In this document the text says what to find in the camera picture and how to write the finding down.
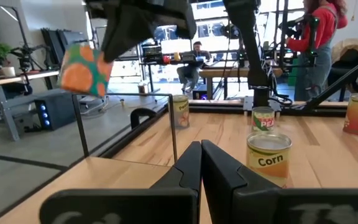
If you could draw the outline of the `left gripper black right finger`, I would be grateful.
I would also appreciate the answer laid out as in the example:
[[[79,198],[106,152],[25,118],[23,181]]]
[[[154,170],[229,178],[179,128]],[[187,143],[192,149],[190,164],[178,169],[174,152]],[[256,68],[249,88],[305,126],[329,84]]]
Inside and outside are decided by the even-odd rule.
[[[358,189],[284,189],[211,141],[201,147],[213,224],[358,224]]]

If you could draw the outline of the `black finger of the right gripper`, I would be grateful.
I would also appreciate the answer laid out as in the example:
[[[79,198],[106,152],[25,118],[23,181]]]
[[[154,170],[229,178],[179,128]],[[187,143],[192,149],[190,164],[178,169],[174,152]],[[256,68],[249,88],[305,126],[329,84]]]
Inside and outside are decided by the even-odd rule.
[[[101,46],[104,61],[112,62],[137,44],[152,38],[156,25],[141,15],[109,17]]]

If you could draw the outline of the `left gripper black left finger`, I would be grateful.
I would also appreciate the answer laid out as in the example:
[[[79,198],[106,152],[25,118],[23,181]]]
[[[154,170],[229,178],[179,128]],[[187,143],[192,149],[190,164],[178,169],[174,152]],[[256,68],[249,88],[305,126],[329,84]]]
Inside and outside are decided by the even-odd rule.
[[[200,142],[148,189],[69,189],[43,202],[41,224],[199,224]]]

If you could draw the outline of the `corn can yellow label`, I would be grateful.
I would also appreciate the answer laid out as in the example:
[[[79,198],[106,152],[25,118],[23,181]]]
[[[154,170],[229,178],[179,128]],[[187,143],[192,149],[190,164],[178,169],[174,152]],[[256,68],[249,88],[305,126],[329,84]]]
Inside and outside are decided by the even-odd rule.
[[[249,134],[246,166],[279,187],[285,187],[289,173],[291,139],[271,131]]]

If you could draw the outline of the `small can oranges print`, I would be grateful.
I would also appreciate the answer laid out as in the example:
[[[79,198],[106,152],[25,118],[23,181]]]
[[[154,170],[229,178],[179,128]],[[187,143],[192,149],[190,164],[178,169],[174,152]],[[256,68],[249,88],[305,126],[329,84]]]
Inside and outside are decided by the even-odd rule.
[[[104,60],[104,52],[89,45],[71,45],[63,56],[59,87],[75,93],[103,97],[108,92],[113,66],[113,62]]]

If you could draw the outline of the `small peas can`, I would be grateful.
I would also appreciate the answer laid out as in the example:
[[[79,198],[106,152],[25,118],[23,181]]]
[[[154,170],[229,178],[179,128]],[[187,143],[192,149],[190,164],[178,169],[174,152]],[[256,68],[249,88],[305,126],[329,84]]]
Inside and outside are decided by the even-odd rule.
[[[268,106],[252,109],[252,130],[273,131],[275,127],[275,111]]]

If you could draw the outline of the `peaches can pale label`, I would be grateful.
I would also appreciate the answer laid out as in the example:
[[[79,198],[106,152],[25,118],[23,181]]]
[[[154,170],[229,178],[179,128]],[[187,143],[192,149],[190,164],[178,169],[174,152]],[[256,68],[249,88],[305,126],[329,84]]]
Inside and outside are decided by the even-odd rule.
[[[189,122],[189,99],[186,95],[173,95],[173,112],[176,128],[187,128]]]

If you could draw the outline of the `black crate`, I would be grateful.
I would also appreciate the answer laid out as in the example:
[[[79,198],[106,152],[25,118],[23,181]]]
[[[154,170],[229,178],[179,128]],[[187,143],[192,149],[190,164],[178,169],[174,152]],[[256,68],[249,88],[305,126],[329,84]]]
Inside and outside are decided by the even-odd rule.
[[[142,59],[145,63],[161,62],[163,60],[162,48],[160,45],[145,44],[142,48]]]

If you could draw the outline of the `black leaning panel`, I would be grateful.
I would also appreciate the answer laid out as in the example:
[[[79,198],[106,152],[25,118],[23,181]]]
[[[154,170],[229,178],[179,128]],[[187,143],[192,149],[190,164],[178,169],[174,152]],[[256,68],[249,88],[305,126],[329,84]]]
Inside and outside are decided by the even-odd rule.
[[[88,39],[82,32],[75,32],[65,29],[51,30],[41,29],[45,42],[45,61],[47,70],[60,68],[66,49],[74,44],[85,44]]]

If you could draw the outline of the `person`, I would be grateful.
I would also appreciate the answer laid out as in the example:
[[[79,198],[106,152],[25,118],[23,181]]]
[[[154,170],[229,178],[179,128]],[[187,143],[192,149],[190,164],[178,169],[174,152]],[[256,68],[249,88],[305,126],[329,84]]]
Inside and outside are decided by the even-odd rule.
[[[207,50],[202,50],[201,47],[202,43],[200,41],[194,42],[191,53],[195,61],[177,68],[179,81],[182,84],[182,91],[191,92],[195,89],[200,78],[200,70],[206,62],[211,61],[211,54]]]
[[[314,67],[298,69],[294,100],[308,101],[325,89],[331,70],[331,42],[338,29],[347,26],[345,0],[303,0],[306,14],[319,19],[314,39],[317,57]]]

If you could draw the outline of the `wooden desk grey legs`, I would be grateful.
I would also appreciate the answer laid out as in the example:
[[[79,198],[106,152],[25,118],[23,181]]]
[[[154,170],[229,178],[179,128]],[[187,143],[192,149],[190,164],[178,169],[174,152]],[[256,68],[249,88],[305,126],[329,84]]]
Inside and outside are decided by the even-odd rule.
[[[59,71],[46,71],[46,72],[32,72],[27,75],[27,79],[25,79],[24,75],[16,76],[16,77],[4,77],[0,78],[0,110],[2,115],[2,120],[0,120],[0,127],[6,128],[10,137],[13,141],[19,141],[20,136],[17,129],[17,126],[14,121],[14,114],[12,113],[12,109],[16,106],[21,106],[28,103],[33,103],[37,98],[46,97],[49,95],[61,93],[62,91],[53,88],[53,83],[50,77],[58,76]],[[47,87],[47,91],[43,91],[37,94],[31,94],[28,96],[21,96],[13,99],[7,99],[6,94],[3,91],[2,86],[10,83],[24,83],[25,81],[34,80],[38,78],[45,79],[45,85]]]

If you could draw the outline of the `black computer tower blue lights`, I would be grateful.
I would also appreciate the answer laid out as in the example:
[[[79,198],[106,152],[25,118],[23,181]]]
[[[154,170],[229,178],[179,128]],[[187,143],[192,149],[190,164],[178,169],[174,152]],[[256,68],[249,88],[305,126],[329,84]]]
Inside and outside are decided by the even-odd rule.
[[[34,101],[42,129],[54,131],[76,121],[71,93],[57,93]]]

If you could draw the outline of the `chair with beige cover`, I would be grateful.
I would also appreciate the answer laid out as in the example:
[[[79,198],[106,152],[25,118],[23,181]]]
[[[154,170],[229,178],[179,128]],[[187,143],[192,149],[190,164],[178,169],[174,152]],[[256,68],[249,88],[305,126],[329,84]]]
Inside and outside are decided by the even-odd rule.
[[[344,39],[331,48],[331,71],[328,86],[334,84],[358,65],[358,39]],[[339,92],[338,101],[344,101],[346,91],[358,93],[358,74],[346,83]]]

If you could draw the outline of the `wooden shelf black metal frame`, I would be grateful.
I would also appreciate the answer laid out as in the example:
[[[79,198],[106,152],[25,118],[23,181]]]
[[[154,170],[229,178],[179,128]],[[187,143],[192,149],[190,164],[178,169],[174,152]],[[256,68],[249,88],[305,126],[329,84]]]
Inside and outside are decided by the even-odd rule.
[[[169,166],[90,157],[77,163],[41,187],[0,217],[0,224],[40,224],[42,202],[67,189],[146,188],[169,170]]]

